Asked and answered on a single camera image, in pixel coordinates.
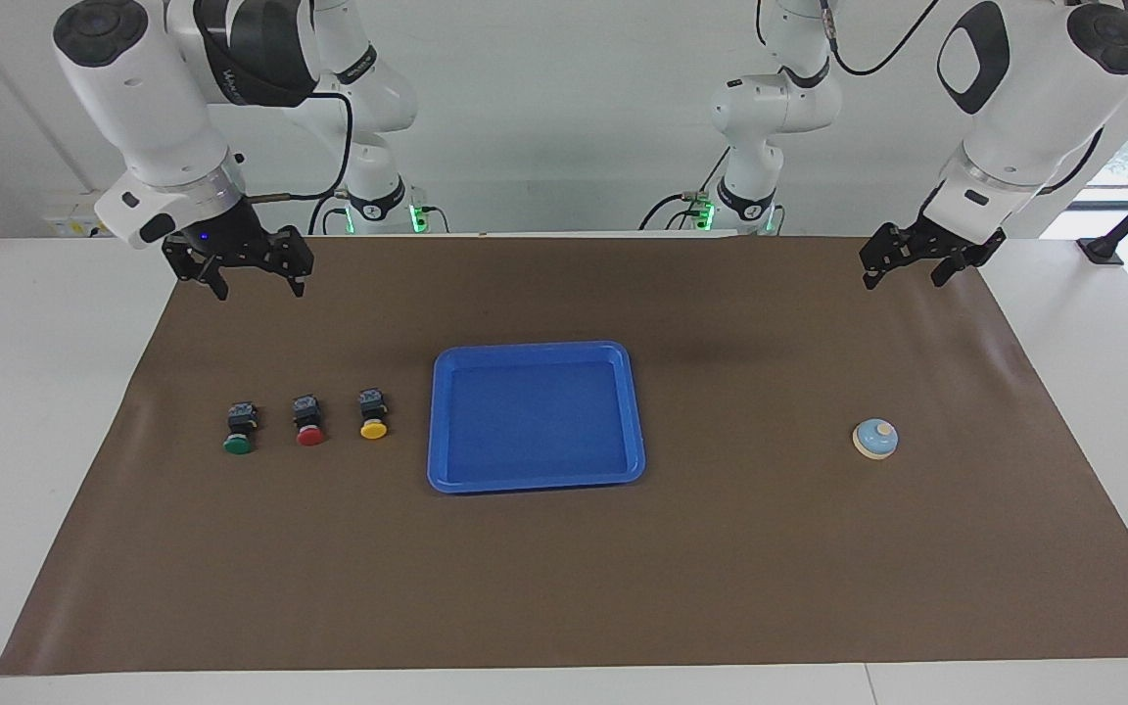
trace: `blue tray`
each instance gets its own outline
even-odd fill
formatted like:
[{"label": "blue tray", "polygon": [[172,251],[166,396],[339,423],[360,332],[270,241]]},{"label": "blue tray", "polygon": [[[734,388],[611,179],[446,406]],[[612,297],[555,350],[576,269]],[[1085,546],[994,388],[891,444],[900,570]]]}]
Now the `blue tray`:
[{"label": "blue tray", "polygon": [[439,492],[622,485],[645,465],[629,352],[617,343],[456,347],[434,364]]}]

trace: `white table surface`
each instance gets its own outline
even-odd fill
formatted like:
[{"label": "white table surface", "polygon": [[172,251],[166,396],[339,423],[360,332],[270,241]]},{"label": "white table surface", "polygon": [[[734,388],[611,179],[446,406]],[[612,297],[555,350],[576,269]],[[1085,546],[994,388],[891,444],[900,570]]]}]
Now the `white table surface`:
[{"label": "white table surface", "polygon": [[[1070,247],[1008,241],[984,273],[1128,526],[1128,275]],[[0,652],[173,284],[120,241],[0,240]],[[0,702],[1113,704],[1128,660],[0,678]]]}]

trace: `brown leather table cover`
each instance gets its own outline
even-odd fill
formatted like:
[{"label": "brown leather table cover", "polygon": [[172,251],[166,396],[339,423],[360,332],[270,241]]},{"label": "brown leather table cover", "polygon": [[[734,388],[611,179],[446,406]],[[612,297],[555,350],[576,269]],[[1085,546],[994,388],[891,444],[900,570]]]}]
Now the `brown leather table cover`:
[{"label": "brown leather table cover", "polygon": [[[301,300],[176,288],[0,673],[1128,656],[1128,530],[976,272],[869,293],[829,238],[312,247]],[[633,359],[638,482],[426,483],[442,350],[596,338]],[[226,455],[247,398],[258,449]]]}]

